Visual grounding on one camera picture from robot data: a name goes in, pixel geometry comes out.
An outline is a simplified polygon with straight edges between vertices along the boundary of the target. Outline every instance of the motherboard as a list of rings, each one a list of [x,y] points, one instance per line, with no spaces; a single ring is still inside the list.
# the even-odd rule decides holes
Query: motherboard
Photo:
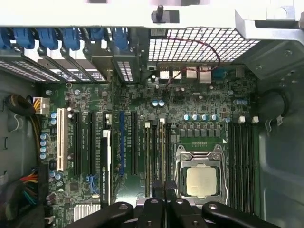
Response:
[[[258,215],[254,75],[167,81],[128,85],[113,75],[108,84],[42,86],[51,114],[40,158],[56,228],[114,202],[135,206],[155,196],[156,181],[174,181],[197,206],[219,201]]]

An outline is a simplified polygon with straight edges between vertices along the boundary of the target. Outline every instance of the blue retention clip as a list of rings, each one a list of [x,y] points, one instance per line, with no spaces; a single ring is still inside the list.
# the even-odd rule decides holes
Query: blue retention clip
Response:
[[[104,29],[103,28],[90,28],[90,39],[91,40],[102,40],[104,38]]]
[[[25,49],[34,49],[35,40],[29,28],[14,28],[14,36],[17,43]]]
[[[0,49],[11,49],[10,38],[6,28],[0,28]]]
[[[62,29],[62,36],[66,48],[70,48],[72,51],[77,51],[80,49],[78,28],[64,28]]]
[[[113,42],[120,50],[128,50],[127,28],[112,29]]]
[[[53,28],[37,28],[39,39],[42,46],[50,50],[58,49],[58,40],[56,37],[55,29]]]

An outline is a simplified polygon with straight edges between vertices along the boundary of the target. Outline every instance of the screw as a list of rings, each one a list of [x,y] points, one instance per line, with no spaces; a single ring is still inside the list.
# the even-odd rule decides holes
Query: screw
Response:
[[[293,54],[293,52],[291,50],[285,50],[284,55],[286,57],[291,56]]]
[[[256,70],[261,70],[261,69],[263,69],[263,67],[261,65],[256,66]]]
[[[48,89],[48,90],[46,91],[46,95],[51,96],[51,95],[52,95],[52,90],[49,90],[49,89]]]
[[[182,204],[182,203],[183,203],[183,200],[182,200],[182,199],[177,199],[176,202],[177,202],[178,204]]]
[[[158,203],[157,199],[152,199],[151,203]]]
[[[120,210],[125,210],[125,209],[127,209],[127,208],[128,208],[128,206],[125,205],[125,204],[122,204],[122,205],[120,205],[120,206],[118,207],[118,209],[120,209]]]
[[[215,210],[218,207],[215,204],[211,203],[211,204],[209,204],[209,208],[212,210]]]

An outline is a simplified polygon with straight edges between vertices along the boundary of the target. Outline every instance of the white pci slot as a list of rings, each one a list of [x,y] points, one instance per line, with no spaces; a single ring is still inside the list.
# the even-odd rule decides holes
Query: white pci slot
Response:
[[[57,165],[56,169],[63,171],[67,168],[68,144],[68,118],[67,109],[57,109]]]

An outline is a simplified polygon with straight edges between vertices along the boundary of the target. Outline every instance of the red wire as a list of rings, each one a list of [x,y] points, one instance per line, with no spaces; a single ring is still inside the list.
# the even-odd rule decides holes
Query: red wire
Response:
[[[220,57],[219,57],[219,54],[217,53],[217,51],[214,49],[214,47],[213,46],[211,46],[210,44],[207,44],[207,43],[205,43],[205,42],[203,42],[203,41],[201,41],[201,40],[192,40],[192,39],[181,39],[181,38],[172,38],[172,37],[169,37],[169,39],[171,39],[171,40],[179,40],[179,41],[186,41],[186,42],[197,42],[197,43],[199,43],[199,44],[201,44],[201,45],[203,45],[203,46],[207,46],[207,47],[209,47],[212,51],[213,51],[213,53],[216,55],[216,57],[217,57],[217,59],[218,59],[218,65],[216,66],[216,67],[214,67],[214,68],[212,68],[212,69],[210,69],[210,70],[195,70],[195,69],[191,69],[191,68],[184,68],[184,69],[182,69],[176,76],[174,76],[172,79],[169,79],[169,81],[168,81],[168,83],[167,83],[167,85],[166,85],[166,87],[168,87],[168,85],[170,85],[170,83],[173,81],[173,79],[175,79],[178,75],[180,75],[181,73],[182,73],[182,71],[184,71],[184,70],[192,70],[192,71],[196,71],[196,72],[208,72],[208,71],[212,71],[212,70],[214,70],[214,69],[216,69],[216,68],[218,68],[219,67],[219,65],[220,65]]]

